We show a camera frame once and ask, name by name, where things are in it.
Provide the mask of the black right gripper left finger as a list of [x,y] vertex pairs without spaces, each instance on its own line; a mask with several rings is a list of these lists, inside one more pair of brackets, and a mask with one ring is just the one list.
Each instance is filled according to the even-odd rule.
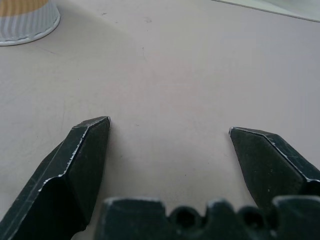
[[70,240],[89,225],[105,168],[108,116],[75,125],[39,164],[0,222],[3,240]]

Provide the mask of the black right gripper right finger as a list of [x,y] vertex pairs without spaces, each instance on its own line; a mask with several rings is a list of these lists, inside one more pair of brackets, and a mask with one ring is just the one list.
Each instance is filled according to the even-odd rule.
[[231,127],[229,136],[245,184],[259,208],[270,209],[277,196],[319,196],[319,169],[281,136],[243,127]]

